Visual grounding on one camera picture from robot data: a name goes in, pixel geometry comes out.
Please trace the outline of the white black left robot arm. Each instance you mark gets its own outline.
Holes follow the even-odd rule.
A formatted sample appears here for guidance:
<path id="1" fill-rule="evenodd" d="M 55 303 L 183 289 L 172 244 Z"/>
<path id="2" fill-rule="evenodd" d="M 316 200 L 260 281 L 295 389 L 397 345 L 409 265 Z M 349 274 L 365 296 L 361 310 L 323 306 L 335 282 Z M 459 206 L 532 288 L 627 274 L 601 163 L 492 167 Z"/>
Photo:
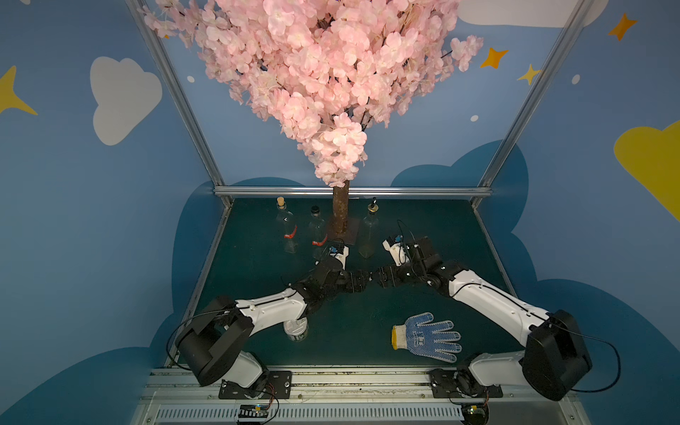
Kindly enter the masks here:
<path id="1" fill-rule="evenodd" d="M 216 297 L 182 324 L 174 345 L 200 385 L 214 384 L 232 370 L 252 335 L 304 320 L 339 293 L 360 293 L 370 283 L 390 288 L 397 281 L 395 265 L 352 271 L 345 269 L 340 255 L 327 256 L 311 273 L 272 296 L 240 300 Z"/>

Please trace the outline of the clear square glass bottle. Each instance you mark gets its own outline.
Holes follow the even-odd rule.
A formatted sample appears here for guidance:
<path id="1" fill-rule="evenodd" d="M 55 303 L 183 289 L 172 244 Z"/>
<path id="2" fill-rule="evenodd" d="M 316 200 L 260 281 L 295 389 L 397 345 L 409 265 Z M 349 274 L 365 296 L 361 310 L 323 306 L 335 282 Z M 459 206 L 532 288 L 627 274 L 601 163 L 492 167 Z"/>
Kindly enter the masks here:
<path id="1" fill-rule="evenodd" d="M 358 247 L 359 255 L 363 259 L 369 259 L 375 254 L 377 244 L 376 234 L 379 226 L 378 211 L 377 198 L 372 198 L 371 203 L 367 207 L 367 214 L 361 221 L 361 226 L 359 226 Z"/>

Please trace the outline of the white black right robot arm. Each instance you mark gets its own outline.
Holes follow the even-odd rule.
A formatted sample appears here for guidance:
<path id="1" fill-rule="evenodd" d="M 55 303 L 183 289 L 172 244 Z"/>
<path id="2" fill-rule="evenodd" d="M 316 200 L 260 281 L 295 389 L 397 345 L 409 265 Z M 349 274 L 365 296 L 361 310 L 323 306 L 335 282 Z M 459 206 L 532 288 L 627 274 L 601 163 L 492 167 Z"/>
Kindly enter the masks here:
<path id="1" fill-rule="evenodd" d="M 379 272 L 381 283 L 423 283 L 481 313 L 522 347 L 466 361 L 454 378 L 459 393 L 477 397 L 494 386 L 527 386 L 559 401 L 593 368 L 584 335 L 569 313 L 532 306 L 459 262 L 445 262 L 428 237 L 412 244 L 402 236 L 390 237 L 382 245 L 394 264 Z"/>

